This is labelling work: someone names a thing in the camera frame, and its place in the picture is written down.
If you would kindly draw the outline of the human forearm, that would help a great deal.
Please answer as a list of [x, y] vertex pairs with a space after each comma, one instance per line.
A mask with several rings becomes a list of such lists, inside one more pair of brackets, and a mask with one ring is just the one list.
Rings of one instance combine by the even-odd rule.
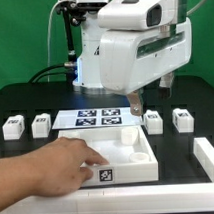
[[25, 157], [0, 160], [0, 212], [33, 193], [37, 180], [31, 172]]

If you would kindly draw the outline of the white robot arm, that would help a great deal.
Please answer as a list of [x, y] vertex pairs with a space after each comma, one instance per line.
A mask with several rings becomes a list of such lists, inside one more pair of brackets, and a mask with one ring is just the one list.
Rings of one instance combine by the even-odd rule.
[[81, 24], [82, 53], [74, 89], [118, 94], [130, 112], [145, 113], [143, 88], [158, 82], [169, 98], [174, 70], [191, 56], [187, 0], [73, 0]]

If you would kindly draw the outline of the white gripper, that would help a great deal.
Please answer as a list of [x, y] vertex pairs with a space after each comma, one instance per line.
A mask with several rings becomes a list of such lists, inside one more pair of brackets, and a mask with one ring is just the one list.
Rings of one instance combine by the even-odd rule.
[[189, 62], [192, 33], [186, 2], [112, 0], [98, 13], [98, 25], [105, 30], [99, 46], [101, 83], [127, 94], [133, 116], [143, 116], [143, 92], [137, 89], [161, 77], [159, 89], [169, 92], [173, 71]]

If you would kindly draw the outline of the bare human hand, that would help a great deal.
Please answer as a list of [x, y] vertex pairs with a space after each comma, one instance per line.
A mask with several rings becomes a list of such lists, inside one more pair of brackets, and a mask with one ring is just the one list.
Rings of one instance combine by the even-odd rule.
[[105, 165], [108, 161], [77, 138], [59, 138], [27, 154], [31, 196], [64, 196], [78, 190], [92, 178], [89, 166]]

